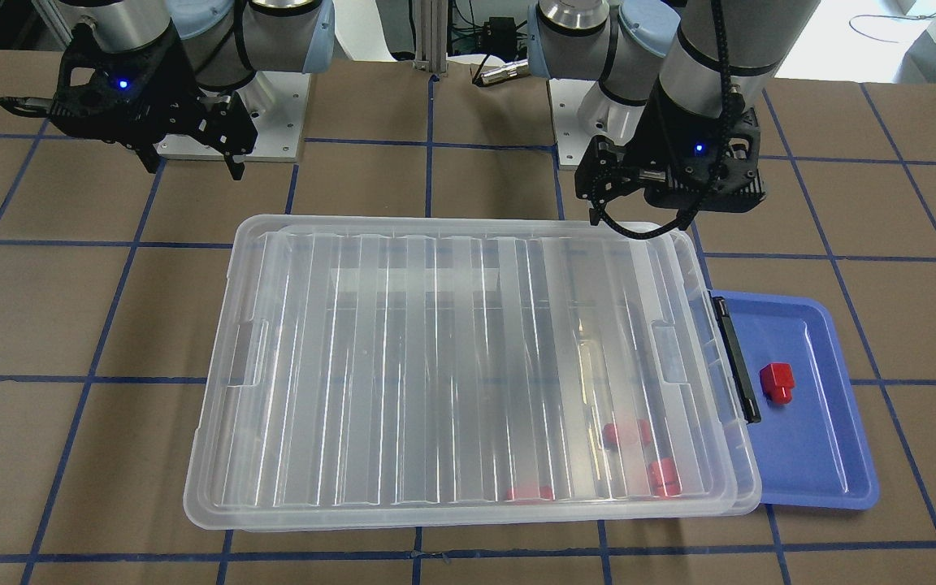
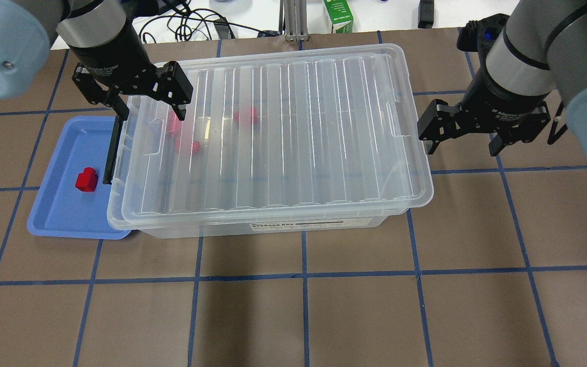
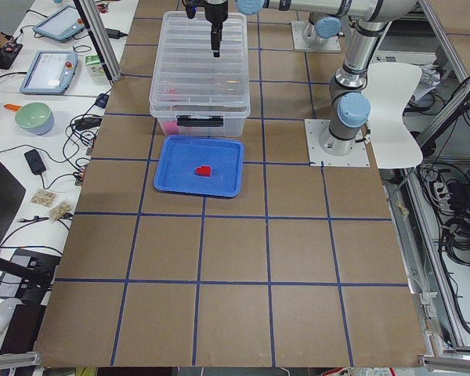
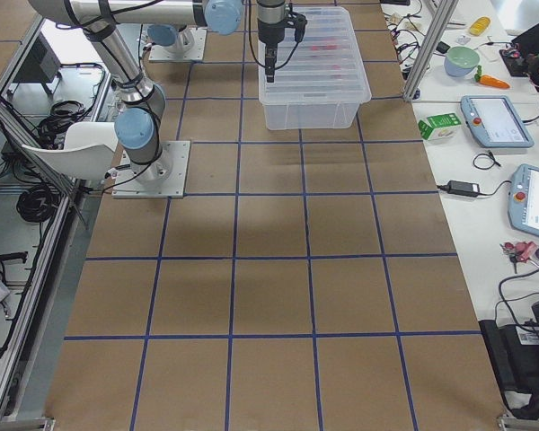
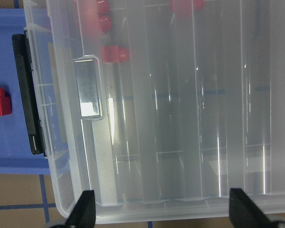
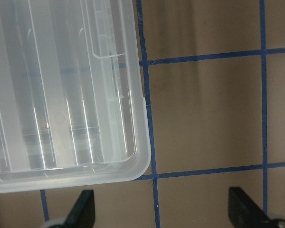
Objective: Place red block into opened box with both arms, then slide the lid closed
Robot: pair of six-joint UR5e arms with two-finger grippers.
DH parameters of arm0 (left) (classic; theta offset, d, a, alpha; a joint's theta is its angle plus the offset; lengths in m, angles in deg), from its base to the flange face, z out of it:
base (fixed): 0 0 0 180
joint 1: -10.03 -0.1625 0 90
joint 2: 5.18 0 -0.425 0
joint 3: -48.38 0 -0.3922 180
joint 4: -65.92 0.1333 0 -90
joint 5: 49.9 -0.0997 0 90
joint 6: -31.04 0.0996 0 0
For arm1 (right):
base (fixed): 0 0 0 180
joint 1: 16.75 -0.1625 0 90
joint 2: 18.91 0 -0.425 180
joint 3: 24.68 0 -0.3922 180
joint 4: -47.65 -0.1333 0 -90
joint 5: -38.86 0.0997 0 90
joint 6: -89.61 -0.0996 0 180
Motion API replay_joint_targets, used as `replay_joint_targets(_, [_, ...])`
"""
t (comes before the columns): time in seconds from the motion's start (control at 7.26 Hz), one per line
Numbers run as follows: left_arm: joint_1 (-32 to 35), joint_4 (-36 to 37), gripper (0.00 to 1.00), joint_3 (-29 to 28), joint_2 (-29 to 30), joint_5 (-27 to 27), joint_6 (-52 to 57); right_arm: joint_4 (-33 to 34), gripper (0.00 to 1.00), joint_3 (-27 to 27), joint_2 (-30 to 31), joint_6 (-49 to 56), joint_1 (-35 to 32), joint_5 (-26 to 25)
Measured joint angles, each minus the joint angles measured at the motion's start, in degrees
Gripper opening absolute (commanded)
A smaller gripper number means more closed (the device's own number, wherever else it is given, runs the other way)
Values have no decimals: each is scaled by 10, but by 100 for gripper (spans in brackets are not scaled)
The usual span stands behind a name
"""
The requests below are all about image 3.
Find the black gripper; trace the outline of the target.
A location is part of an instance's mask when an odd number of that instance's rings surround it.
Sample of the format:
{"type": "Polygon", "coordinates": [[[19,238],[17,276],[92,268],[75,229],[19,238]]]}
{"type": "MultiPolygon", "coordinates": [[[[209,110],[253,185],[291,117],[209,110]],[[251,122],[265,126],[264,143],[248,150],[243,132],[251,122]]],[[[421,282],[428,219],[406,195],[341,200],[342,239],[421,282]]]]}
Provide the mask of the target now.
{"type": "Polygon", "coordinates": [[[228,18],[227,0],[204,0],[204,13],[211,23],[211,50],[215,58],[220,57],[222,24],[228,18]]]}

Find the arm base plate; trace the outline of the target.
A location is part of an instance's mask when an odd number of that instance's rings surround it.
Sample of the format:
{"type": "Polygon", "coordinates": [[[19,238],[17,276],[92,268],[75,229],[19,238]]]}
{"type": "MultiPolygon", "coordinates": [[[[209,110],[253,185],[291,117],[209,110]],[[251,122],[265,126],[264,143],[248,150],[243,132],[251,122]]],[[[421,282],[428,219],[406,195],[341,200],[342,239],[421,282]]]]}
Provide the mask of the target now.
{"type": "Polygon", "coordinates": [[[294,50],[301,52],[340,53],[337,36],[321,38],[309,21],[292,21],[291,31],[294,50]]]}
{"type": "Polygon", "coordinates": [[[327,119],[305,119],[309,164],[317,167],[369,168],[366,143],[359,129],[356,138],[343,141],[330,134],[327,119]]]}

